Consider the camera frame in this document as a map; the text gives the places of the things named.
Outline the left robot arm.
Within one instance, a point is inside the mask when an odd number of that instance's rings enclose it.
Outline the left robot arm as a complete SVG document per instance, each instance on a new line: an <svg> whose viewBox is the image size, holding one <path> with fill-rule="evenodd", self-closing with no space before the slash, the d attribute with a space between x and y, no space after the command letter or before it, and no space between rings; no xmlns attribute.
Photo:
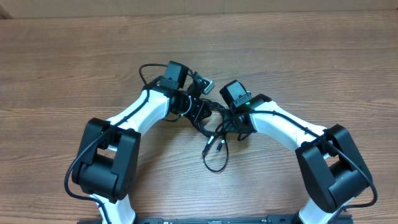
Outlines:
<svg viewBox="0 0 398 224"><path fill-rule="evenodd" d="M92 118L85 126L75 160L65 174L67 194L94 202L98 223L134 223L129 189L136 175L143 135L169 113L191 118L202 94L214 83L187 66L170 61L165 73L144 82L139 98L116 116Z"/></svg>

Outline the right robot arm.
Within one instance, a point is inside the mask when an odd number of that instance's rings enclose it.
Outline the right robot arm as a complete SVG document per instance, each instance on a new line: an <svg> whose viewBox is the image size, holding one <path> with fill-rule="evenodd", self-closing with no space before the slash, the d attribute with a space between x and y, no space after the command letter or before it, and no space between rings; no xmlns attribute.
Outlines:
<svg viewBox="0 0 398 224"><path fill-rule="evenodd" d="M268 96L252 96L237 80L225 85L220 95L229 106L229 117L220 125L231 125L239 134L270 136L297 157L309 195L306 205L294 215L269 215L268 223L352 223L343 211L352 199L371 188L377 201L372 175L349 131L336 124L331 128L311 124L283 110Z"/></svg>

